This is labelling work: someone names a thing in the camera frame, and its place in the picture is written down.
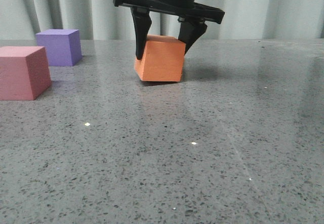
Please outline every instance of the white curtain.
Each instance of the white curtain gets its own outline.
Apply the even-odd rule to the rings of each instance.
[[[221,8],[201,39],[324,38],[324,0],[196,0]],[[177,17],[150,13],[150,34],[177,37]],[[135,39],[129,8],[112,0],[0,0],[0,39],[34,39],[46,29],[79,29],[81,39]]]

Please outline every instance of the foam cube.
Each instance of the foam cube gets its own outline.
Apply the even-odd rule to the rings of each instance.
[[[171,36],[148,35],[142,59],[135,59],[135,71],[142,81],[179,82],[185,47]]]
[[[51,83],[44,47],[0,48],[0,100],[35,100]]]
[[[79,30],[45,30],[36,34],[36,41],[46,47],[50,66],[74,66],[82,59]]]

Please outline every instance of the cube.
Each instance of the cube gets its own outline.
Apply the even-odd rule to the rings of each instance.
[[[0,100],[35,100],[51,83],[44,47],[0,48]]]
[[[174,37],[148,35],[142,59],[135,59],[135,71],[142,81],[179,82],[185,48]]]
[[[36,34],[36,41],[46,47],[50,66],[74,66],[82,59],[79,30],[45,30]]]

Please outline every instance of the granite countertop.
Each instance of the granite countertop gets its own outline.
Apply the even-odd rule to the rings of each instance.
[[[180,83],[82,52],[0,101],[1,223],[322,223],[324,40],[199,40]]]

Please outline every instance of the black gripper mount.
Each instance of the black gripper mount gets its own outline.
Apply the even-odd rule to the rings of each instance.
[[[150,11],[179,16],[181,26],[178,39],[186,44],[185,52],[206,32],[205,21],[221,24],[225,14],[221,9],[195,3],[194,0],[113,0],[113,3],[116,7],[131,8],[138,59],[143,56],[152,24]]]

